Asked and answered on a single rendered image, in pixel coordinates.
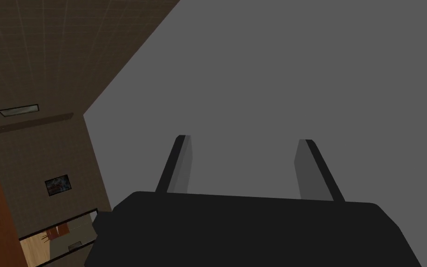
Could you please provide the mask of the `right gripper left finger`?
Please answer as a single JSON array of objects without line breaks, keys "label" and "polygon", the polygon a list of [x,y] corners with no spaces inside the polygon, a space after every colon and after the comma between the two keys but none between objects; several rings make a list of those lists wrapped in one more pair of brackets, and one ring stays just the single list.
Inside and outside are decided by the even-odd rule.
[{"label": "right gripper left finger", "polygon": [[190,135],[178,135],[172,146],[155,192],[188,192],[192,170],[192,141]]}]

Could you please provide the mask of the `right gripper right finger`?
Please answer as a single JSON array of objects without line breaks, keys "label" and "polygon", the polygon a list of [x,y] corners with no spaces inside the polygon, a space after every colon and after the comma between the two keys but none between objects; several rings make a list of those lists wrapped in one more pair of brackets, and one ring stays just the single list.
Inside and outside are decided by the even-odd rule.
[{"label": "right gripper right finger", "polygon": [[323,156],[313,140],[300,139],[294,167],[301,199],[344,202]]}]

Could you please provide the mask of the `framed wall mirror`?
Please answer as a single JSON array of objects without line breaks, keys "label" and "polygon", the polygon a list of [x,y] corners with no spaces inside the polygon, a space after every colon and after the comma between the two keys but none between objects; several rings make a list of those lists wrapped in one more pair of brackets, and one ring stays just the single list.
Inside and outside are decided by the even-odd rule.
[{"label": "framed wall mirror", "polygon": [[28,267],[44,267],[70,253],[94,243],[97,234],[92,226],[98,210],[93,209],[50,228],[22,237]]}]

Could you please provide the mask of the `grey wall vent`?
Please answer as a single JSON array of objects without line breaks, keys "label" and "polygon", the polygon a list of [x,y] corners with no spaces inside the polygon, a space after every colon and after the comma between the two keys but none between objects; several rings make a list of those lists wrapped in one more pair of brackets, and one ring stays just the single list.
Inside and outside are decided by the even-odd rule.
[{"label": "grey wall vent", "polygon": [[39,111],[38,104],[33,104],[33,105],[20,106],[20,107],[14,107],[14,108],[0,109],[0,114],[3,117],[11,117],[16,115],[35,113],[38,111]]}]

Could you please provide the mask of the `dark framed wall picture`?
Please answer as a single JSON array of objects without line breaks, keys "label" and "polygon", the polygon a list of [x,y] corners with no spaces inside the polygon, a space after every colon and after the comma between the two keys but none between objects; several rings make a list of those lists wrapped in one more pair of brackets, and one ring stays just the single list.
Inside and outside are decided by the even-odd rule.
[{"label": "dark framed wall picture", "polygon": [[44,181],[44,184],[50,197],[72,189],[68,175],[62,175],[46,180]]}]

